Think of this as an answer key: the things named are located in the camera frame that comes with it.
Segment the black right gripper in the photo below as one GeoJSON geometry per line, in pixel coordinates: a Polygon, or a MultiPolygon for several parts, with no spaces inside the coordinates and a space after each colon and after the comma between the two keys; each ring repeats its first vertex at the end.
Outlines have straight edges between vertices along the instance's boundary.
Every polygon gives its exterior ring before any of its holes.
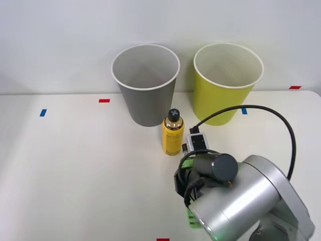
{"type": "Polygon", "coordinates": [[[175,190],[181,197],[184,197],[187,186],[198,179],[198,173],[193,168],[193,161],[193,157],[186,158],[182,167],[175,172],[175,190]],[[178,173],[181,174],[181,178],[184,180],[185,184],[181,183],[178,173]]]}

